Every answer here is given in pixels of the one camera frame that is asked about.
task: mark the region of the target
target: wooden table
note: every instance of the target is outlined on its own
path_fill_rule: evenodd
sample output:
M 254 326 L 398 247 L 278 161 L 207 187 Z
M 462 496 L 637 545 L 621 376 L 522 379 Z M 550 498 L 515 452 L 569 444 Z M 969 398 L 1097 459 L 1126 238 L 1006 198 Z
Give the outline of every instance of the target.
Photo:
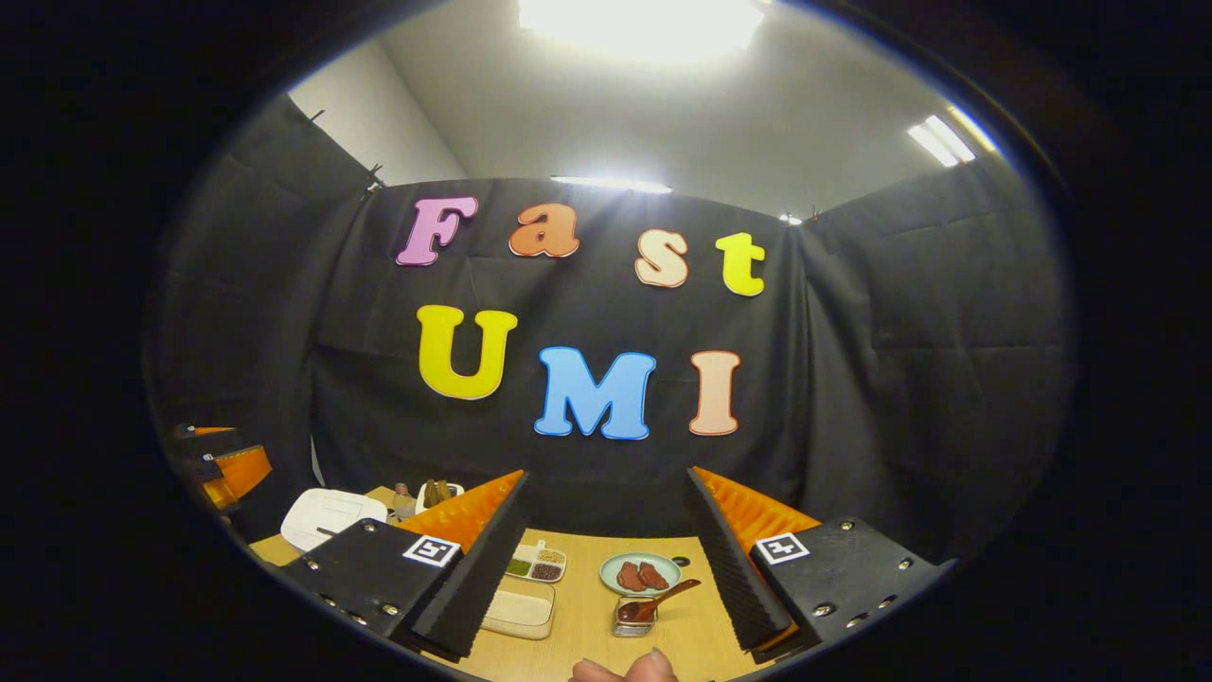
M 367 493 L 391 506 L 391 491 Z M 568 555 L 564 578 L 555 588 L 555 621 L 545 640 L 531 641 L 480 630 L 471 655 L 458 665 L 424 654 L 486 680 L 501 682 L 562 682 L 572 676 L 572 665 L 583 658 L 598 661 L 622 675 L 641 654 L 658 647 L 674 664 L 681 682 L 724 682 L 773 665 L 755 665 L 741 651 L 732 623 L 724 611 L 715 579 L 698 538 L 596 538 L 526 529 L 521 543 L 547 546 Z M 281 535 L 252 544 L 261 558 L 285 566 L 299 556 Z M 664 557 L 684 556 L 682 580 L 698 578 L 702 585 L 669 600 L 661 607 L 656 627 L 645 637 L 616 637 L 611 634 L 612 609 L 619 595 L 607 589 L 598 569 L 607 558 L 623 552 L 652 552 Z

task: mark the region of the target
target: white ceiling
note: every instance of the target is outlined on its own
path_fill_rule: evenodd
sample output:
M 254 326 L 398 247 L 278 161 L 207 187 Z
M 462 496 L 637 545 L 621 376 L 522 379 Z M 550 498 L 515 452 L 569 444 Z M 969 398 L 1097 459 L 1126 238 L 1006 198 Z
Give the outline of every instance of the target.
M 451 0 L 381 41 L 471 177 L 651 179 L 807 216 L 942 168 L 905 132 L 947 118 L 942 94 L 840 24 L 760 6 L 748 50 L 692 65 L 522 31 L 516 0 Z

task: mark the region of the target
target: bottle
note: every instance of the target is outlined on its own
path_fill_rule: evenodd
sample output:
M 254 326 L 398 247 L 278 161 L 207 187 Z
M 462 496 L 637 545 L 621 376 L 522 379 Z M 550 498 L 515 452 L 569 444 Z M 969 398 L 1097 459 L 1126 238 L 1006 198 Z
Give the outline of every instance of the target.
M 391 499 L 391 508 L 395 518 L 404 521 L 417 514 L 417 500 L 408 494 L 408 487 L 404 483 L 395 485 L 395 498 Z

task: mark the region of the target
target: blue letter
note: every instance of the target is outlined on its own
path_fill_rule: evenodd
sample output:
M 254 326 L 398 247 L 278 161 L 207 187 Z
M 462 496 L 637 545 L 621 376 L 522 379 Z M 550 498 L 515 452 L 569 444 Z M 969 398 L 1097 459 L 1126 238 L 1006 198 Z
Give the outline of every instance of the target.
M 602 436 L 619 441 L 648 437 L 648 428 L 644 425 L 644 394 L 648 376 L 657 367 L 652 356 L 621 355 L 606 371 L 601 384 L 594 384 L 585 359 L 576 349 L 543 349 L 538 360 L 547 366 L 547 405 L 543 419 L 534 423 L 534 431 L 543 436 L 572 434 L 572 424 L 565 419 L 567 406 L 585 436 L 594 432 L 610 408 Z

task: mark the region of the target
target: sliced meat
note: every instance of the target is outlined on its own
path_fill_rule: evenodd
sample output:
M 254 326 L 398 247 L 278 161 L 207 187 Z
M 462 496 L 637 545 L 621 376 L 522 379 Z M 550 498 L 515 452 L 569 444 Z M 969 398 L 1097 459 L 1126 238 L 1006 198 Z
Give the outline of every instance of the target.
M 652 588 L 653 590 L 669 589 L 669 584 L 665 583 L 665 579 L 662 578 L 659 573 L 657 573 L 657 567 L 652 566 L 648 562 L 640 563 L 640 580 L 642 580 L 645 585 Z
M 618 572 L 618 586 L 630 592 L 642 592 L 644 580 L 640 580 L 640 571 L 631 562 L 624 562 L 623 569 Z

